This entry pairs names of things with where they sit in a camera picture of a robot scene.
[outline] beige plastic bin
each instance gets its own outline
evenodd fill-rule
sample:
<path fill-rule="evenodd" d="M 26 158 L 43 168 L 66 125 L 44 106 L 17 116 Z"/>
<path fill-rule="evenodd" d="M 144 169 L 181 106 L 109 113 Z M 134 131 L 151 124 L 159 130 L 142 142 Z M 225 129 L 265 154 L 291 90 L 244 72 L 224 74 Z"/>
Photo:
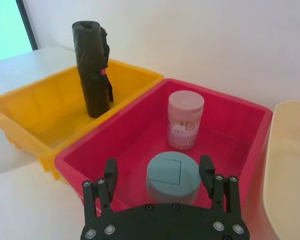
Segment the beige plastic bin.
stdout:
<path fill-rule="evenodd" d="M 246 217 L 251 240 L 300 240 L 300 101 L 276 107 L 256 185 Z"/>

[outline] yellow plastic bin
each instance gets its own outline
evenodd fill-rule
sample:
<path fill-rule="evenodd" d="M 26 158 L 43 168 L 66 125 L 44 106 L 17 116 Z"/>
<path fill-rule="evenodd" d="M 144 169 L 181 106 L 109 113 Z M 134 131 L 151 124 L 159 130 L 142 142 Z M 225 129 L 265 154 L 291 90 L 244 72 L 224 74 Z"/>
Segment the yellow plastic bin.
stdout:
<path fill-rule="evenodd" d="M 246 221 L 251 240 L 300 240 L 300 101 L 276 107 L 268 146 Z"/>
<path fill-rule="evenodd" d="M 10 143 L 60 178 L 55 156 L 163 80 L 155 72 L 110 60 L 114 104 L 99 118 L 86 113 L 76 66 L 0 96 L 0 129 Z"/>

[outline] white table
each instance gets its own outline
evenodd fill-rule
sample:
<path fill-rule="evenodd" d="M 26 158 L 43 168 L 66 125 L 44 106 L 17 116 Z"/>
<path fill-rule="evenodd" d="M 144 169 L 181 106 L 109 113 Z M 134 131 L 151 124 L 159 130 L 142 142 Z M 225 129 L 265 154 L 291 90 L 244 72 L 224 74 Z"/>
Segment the white table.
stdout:
<path fill-rule="evenodd" d="M 44 48 L 0 61 L 0 94 L 75 65 L 74 52 Z M 0 240 L 79 240 L 83 206 L 75 192 L 10 145 L 0 130 Z"/>

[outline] black garbage bag roll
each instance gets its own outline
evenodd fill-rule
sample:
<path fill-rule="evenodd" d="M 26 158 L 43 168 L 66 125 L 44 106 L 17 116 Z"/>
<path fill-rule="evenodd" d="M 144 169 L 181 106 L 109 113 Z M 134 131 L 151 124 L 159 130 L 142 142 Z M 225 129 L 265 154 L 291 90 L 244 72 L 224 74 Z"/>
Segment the black garbage bag roll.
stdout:
<path fill-rule="evenodd" d="M 110 54 L 107 33 L 95 21 L 75 22 L 72 31 L 86 109 L 90 117 L 97 118 L 113 102 L 112 86 L 106 75 Z"/>

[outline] black robotic claw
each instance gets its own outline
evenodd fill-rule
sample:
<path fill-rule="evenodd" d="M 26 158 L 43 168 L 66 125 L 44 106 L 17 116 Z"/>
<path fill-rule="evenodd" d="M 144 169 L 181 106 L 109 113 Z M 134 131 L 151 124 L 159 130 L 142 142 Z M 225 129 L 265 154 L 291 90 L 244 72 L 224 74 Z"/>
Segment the black robotic claw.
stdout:
<path fill-rule="evenodd" d="M 239 179 L 215 174 L 209 156 L 201 157 L 199 173 L 212 199 L 211 209 L 160 203 L 113 212 L 110 203 L 118 170 L 116 160 L 109 159 L 104 178 L 82 184 L 85 226 L 81 240 L 249 240 L 249 230 L 241 217 Z M 96 198 L 101 203 L 99 217 L 96 215 Z"/>

